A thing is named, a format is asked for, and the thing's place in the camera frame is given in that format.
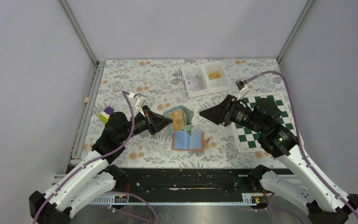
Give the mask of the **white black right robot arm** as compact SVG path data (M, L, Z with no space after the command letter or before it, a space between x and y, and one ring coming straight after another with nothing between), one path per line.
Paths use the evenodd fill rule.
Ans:
M200 116L217 125L237 124L259 134L258 143L284 164L301 182L283 180L270 168L259 165L249 174L250 189L276 193L300 208L314 224L343 224L356 214L358 195L338 187L303 149L299 138L280 123L282 111L273 99L260 98L254 108L235 96L227 95Z

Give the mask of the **white VIP credit card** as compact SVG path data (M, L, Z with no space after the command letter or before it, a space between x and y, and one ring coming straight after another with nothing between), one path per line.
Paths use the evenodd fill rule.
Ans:
M191 91L201 91L203 90L203 83L199 76L189 77L187 80L187 85Z

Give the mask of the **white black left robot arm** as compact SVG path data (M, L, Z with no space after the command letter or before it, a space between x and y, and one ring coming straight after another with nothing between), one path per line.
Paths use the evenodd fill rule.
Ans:
M146 105L130 120L114 112L92 150L63 179L45 192L29 197L30 216L35 224L68 224L75 214L101 194L122 191L127 174L113 161L124 151L130 138L148 131L155 135L172 119L154 113Z

